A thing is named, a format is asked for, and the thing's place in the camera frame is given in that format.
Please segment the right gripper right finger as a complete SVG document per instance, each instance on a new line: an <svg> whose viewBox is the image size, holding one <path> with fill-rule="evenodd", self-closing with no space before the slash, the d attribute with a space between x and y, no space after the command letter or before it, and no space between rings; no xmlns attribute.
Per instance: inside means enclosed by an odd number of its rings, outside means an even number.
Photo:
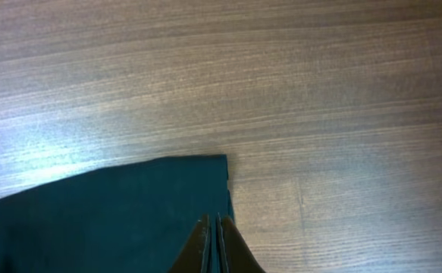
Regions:
<svg viewBox="0 0 442 273"><path fill-rule="evenodd" d="M265 273L231 217L217 217L216 241L221 273Z"/></svg>

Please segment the black t-shirt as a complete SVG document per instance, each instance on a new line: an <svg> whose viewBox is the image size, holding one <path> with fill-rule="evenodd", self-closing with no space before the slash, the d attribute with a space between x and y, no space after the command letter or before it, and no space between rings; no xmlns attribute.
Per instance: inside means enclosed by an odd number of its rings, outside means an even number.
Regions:
<svg viewBox="0 0 442 273"><path fill-rule="evenodd" d="M0 272L166 272L227 180L225 155L168 157L0 199Z"/></svg>

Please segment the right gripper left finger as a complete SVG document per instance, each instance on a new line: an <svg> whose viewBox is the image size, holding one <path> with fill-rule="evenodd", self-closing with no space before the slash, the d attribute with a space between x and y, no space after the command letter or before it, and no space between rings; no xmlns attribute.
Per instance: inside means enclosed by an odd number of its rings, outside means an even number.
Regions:
<svg viewBox="0 0 442 273"><path fill-rule="evenodd" d="M183 245L168 273L208 273L210 269L210 219L203 215Z"/></svg>

